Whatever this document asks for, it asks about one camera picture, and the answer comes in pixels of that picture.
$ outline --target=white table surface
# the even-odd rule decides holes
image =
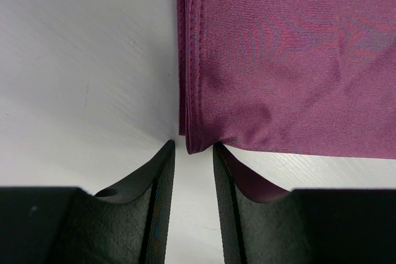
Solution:
[[[211,151],[177,135],[175,0],[0,0],[0,185],[91,194],[176,139],[167,263],[223,263]],[[230,150],[294,187],[396,187],[395,160]]]

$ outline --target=screw hole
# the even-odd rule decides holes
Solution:
[[[114,196],[117,194],[118,194],[118,191],[116,189],[107,188],[107,189],[103,189],[102,191],[99,191],[95,195],[95,197],[110,197],[110,196]]]

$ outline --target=folded cloth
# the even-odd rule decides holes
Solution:
[[[396,0],[178,0],[178,45],[189,153],[396,158]]]

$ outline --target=stitched seam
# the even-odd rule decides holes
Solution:
[[[189,5],[189,8],[188,8],[188,10],[189,10],[189,16],[188,16],[189,32],[188,32],[188,35],[189,35],[189,39],[190,39],[190,42],[189,42],[190,48],[189,48],[189,52],[188,52],[188,55],[189,55],[189,67],[187,67],[188,69],[186,69],[189,72],[188,75],[189,75],[189,83],[190,83],[189,84],[189,94],[188,94],[189,108],[187,108],[186,112],[187,112],[188,122],[190,122],[189,123],[190,125],[192,124],[192,119],[189,118],[188,113],[189,113],[189,109],[192,108],[192,94],[191,94],[191,88],[192,88],[192,80],[191,80],[191,73],[192,73],[192,71],[191,71],[191,68],[192,68],[192,58],[191,58],[191,56],[192,56],[192,38],[191,38],[192,18],[191,18],[191,15],[192,15],[193,2],[194,2],[194,0],[191,0],[191,5]],[[194,135],[194,129],[191,129],[191,130],[192,131],[190,131],[190,129],[189,129],[189,135],[187,137],[190,137],[190,133],[191,132],[192,132],[192,135]]]
[[[198,39],[198,82],[197,82],[197,96],[198,96],[198,133],[199,133],[199,150],[202,150],[202,139],[201,139],[201,126],[200,126],[200,76],[201,76],[201,67],[200,67],[200,60],[201,60],[201,37],[202,37],[202,32],[201,32],[201,25],[202,25],[202,6],[203,6],[203,0],[200,0],[200,9],[199,9],[199,39]]]
[[[186,0],[177,1],[178,9],[178,74],[179,74],[179,134],[186,135]]]

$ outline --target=purple fabric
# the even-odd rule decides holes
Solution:
[[[178,0],[178,35],[189,153],[396,158],[396,0]]]

